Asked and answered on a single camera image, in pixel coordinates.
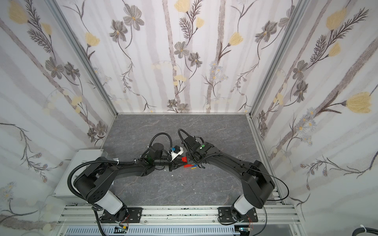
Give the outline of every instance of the aluminum frame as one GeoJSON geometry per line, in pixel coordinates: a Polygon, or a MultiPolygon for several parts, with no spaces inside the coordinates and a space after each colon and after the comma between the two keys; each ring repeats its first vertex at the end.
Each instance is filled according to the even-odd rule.
{"type": "MultiPolygon", "coordinates": [[[[230,206],[129,206],[142,207],[140,223],[130,225],[218,225],[218,207],[230,206]]],[[[293,205],[265,205],[268,216],[267,224],[300,224],[293,205]]],[[[265,224],[264,209],[256,209],[259,221],[256,225],[265,224]]],[[[97,225],[91,207],[66,206],[57,225],[97,225]]]]}
{"type": "Polygon", "coordinates": [[[294,31],[297,29],[299,22],[301,21],[302,16],[306,10],[307,4],[309,2],[310,0],[299,0],[297,7],[294,9],[291,20],[287,26],[287,30],[285,31],[283,38],[278,46],[277,52],[274,55],[274,58],[272,60],[272,63],[270,64],[268,72],[266,73],[266,76],[261,85],[259,93],[257,94],[255,101],[251,104],[252,107],[251,107],[251,110],[249,111],[250,116],[252,116],[256,112],[262,98],[264,97],[264,94],[268,88],[268,85],[274,76],[274,72],[276,71],[278,64],[284,57],[284,53],[290,43],[291,38],[294,36],[294,31]]]}
{"type": "Polygon", "coordinates": [[[73,30],[71,29],[70,25],[68,24],[66,18],[63,15],[63,12],[59,8],[58,3],[56,0],[45,0],[46,5],[48,6],[50,12],[52,13],[53,17],[59,24],[61,30],[63,31],[66,39],[69,41],[70,45],[74,49],[76,55],[78,56],[81,63],[84,65],[84,69],[89,73],[90,77],[93,79],[93,82],[99,91],[101,97],[103,98],[104,102],[108,106],[110,112],[116,117],[118,112],[114,107],[113,103],[109,99],[108,94],[106,93],[104,87],[102,86],[100,79],[96,75],[90,61],[88,60],[83,47],[77,40],[73,30]]]}

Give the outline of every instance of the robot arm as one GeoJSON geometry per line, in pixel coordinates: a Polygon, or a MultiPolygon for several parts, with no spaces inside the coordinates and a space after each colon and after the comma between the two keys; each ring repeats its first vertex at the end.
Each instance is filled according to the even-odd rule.
{"type": "MultiPolygon", "coordinates": [[[[215,165],[241,180],[243,195],[231,207],[231,213],[235,220],[245,219],[247,212],[253,207],[263,207],[275,188],[275,184],[270,176],[261,173],[267,173],[267,170],[260,161],[254,163],[243,161],[222,153],[209,142],[200,144],[182,129],[179,129],[179,136],[187,149],[186,157],[189,163],[193,162],[199,166],[202,163],[215,165]],[[187,134],[186,139],[182,138],[181,132],[187,134]]],[[[183,152],[182,148],[178,146],[172,148],[171,145],[169,152],[167,152],[162,144],[151,144],[152,141],[149,148],[132,164],[118,163],[99,157],[96,163],[90,164],[74,181],[74,186],[79,191],[80,197],[97,208],[104,208],[116,222],[125,219],[129,215],[127,206],[109,191],[115,179],[128,176],[146,176],[152,173],[156,166],[167,166],[169,171],[172,171],[187,164],[180,158],[176,158],[182,157],[180,155],[183,152]]]]}
{"type": "Polygon", "coordinates": [[[179,133],[181,131],[187,135],[186,139],[182,139],[182,144],[188,150],[186,155],[191,157],[194,163],[198,165],[208,163],[217,166],[242,182],[243,195],[231,207],[231,213],[237,220],[244,219],[246,213],[253,207],[262,208],[264,206],[276,186],[269,175],[261,173],[268,171],[260,161],[256,160],[251,163],[237,159],[222,153],[209,142],[200,144],[184,130],[179,129],[179,133]]]}

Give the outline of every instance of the floral wallpaper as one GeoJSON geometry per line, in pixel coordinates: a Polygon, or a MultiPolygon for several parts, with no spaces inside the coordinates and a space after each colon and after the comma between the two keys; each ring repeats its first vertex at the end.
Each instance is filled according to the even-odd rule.
{"type": "Polygon", "coordinates": [[[377,226],[377,11],[310,1],[253,114],[309,236],[377,226]]]}
{"type": "Polygon", "coordinates": [[[292,0],[58,0],[119,112],[249,112],[292,0]]]}
{"type": "Polygon", "coordinates": [[[44,2],[0,6],[0,231],[50,235],[65,206],[53,190],[114,116],[44,2]]]}

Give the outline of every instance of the flower stem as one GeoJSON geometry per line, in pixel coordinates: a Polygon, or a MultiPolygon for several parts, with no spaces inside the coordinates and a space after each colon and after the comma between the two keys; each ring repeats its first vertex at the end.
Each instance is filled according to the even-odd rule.
{"type": "Polygon", "coordinates": [[[333,106],[333,105],[338,105],[338,104],[342,104],[342,102],[339,102],[339,103],[335,103],[335,104],[332,104],[332,105],[325,106],[325,107],[323,107],[323,109],[324,109],[324,108],[327,108],[327,107],[330,107],[330,106],[333,106]]]}
{"type": "Polygon", "coordinates": [[[195,74],[195,72],[197,71],[197,64],[195,65],[195,71],[193,72],[193,74],[192,74],[192,76],[191,77],[189,77],[189,79],[188,80],[190,80],[190,78],[192,78],[193,76],[194,76],[194,74],[195,74]]]}
{"type": "Polygon", "coordinates": [[[131,27],[131,26],[130,26],[130,33],[131,33],[130,43],[128,44],[127,47],[125,47],[125,49],[128,48],[128,47],[130,46],[131,41],[133,40],[133,27],[131,27]]]}
{"type": "Polygon", "coordinates": [[[272,44],[272,43],[278,38],[278,35],[281,33],[281,31],[282,31],[283,29],[284,29],[284,28],[282,27],[281,30],[280,30],[280,32],[278,32],[276,38],[275,38],[271,43],[269,43],[268,45],[266,45],[265,47],[263,47],[262,49],[264,49],[264,48],[266,48],[267,46],[271,45],[271,44],[272,44]]]}
{"type": "Polygon", "coordinates": [[[192,70],[188,67],[188,65],[186,64],[186,57],[184,56],[184,60],[185,60],[185,65],[186,67],[188,68],[188,70],[190,70],[190,72],[192,72],[192,70]]]}
{"type": "Polygon", "coordinates": [[[299,96],[297,97],[297,100],[295,100],[292,103],[290,103],[289,105],[285,105],[285,106],[290,106],[290,105],[294,104],[296,101],[298,101],[298,98],[299,98],[299,96]]]}

